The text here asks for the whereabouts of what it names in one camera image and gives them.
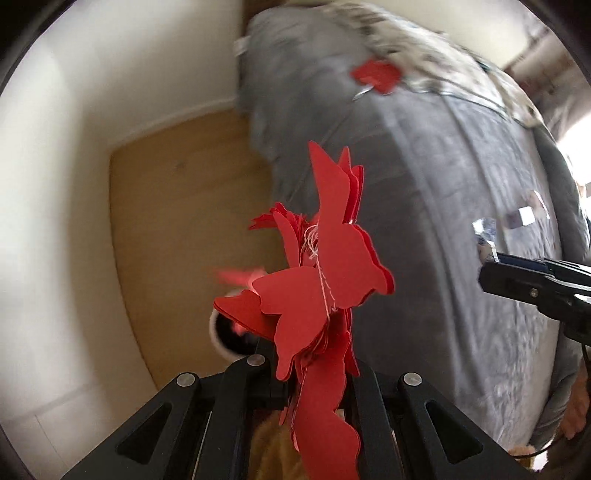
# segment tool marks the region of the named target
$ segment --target human hand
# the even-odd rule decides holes
[[[571,440],[578,432],[585,428],[587,411],[589,409],[589,392],[587,392],[587,369],[583,362],[573,388],[570,391],[569,403],[560,422],[558,431]]]

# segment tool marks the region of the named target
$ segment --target red paper butterfly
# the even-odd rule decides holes
[[[359,437],[336,415],[345,371],[359,371],[351,343],[351,308],[374,291],[394,291],[369,235],[354,222],[363,189],[363,167],[351,166],[349,149],[338,164],[311,142],[310,159],[320,198],[312,222],[277,203],[251,228],[277,227],[289,268],[252,282],[215,308],[277,346],[276,376],[298,379],[290,416],[294,443],[311,480],[358,478]]]

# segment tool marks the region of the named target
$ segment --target white string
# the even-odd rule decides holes
[[[316,269],[318,270],[318,276],[320,277],[320,288],[322,289],[322,298],[324,299],[324,309],[326,311],[326,318],[330,319],[330,311],[336,310],[335,308],[335,297],[330,291],[330,286],[326,281],[322,267],[320,266],[320,259],[318,256],[318,224],[310,225],[304,232],[304,244],[302,245],[302,251],[307,250],[310,253],[310,258],[316,260]],[[328,301],[326,298],[326,291],[324,284],[329,291],[329,295],[332,298],[332,305],[329,308]]]

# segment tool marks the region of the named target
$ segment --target gray mattress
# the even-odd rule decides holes
[[[472,222],[503,218],[537,190],[550,220],[499,229],[498,249],[583,261],[589,232],[551,137],[403,86],[353,101],[360,87],[349,72],[371,52],[317,11],[267,10],[249,34],[239,102],[254,147],[272,166],[273,200],[317,210],[310,140],[333,158],[348,145],[365,168],[358,221],[397,290],[355,310],[357,356],[395,377],[420,373],[504,447],[549,439],[577,368],[576,345],[535,307],[482,292]]]

